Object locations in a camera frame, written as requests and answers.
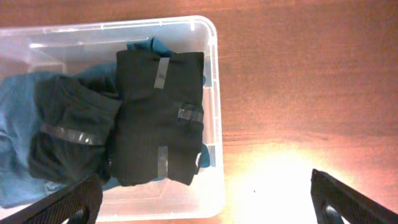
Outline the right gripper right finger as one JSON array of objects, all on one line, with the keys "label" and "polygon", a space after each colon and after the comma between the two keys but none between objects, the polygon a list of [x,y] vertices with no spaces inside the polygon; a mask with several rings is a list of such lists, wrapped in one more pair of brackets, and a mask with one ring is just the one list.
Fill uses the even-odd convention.
[{"label": "right gripper right finger", "polygon": [[397,223],[396,213],[326,172],[312,170],[310,193],[318,223]]}]

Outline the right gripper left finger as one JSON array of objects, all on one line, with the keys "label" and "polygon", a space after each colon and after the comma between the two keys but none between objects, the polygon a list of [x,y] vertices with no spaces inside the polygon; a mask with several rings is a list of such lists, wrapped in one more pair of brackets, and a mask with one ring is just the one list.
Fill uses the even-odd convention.
[{"label": "right gripper left finger", "polygon": [[3,218],[1,224],[95,224],[102,201],[101,183],[94,174]]}]

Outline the dark navy garment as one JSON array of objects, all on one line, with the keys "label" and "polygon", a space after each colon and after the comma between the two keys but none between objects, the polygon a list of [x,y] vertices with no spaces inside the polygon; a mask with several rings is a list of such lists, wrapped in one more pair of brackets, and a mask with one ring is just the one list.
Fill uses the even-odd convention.
[{"label": "dark navy garment", "polygon": [[59,76],[34,88],[40,120],[30,142],[29,174],[59,184],[97,175],[110,179],[106,144],[121,106],[106,77]]}]

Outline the dark blue jeans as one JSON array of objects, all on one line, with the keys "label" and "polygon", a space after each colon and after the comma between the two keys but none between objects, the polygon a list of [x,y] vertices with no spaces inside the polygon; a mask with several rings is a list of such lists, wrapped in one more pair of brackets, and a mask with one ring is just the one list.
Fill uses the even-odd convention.
[{"label": "dark blue jeans", "polygon": [[13,208],[40,200],[62,188],[29,174],[30,140],[40,129],[34,102],[35,84],[60,75],[33,72],[1,80],[1,208]]}]

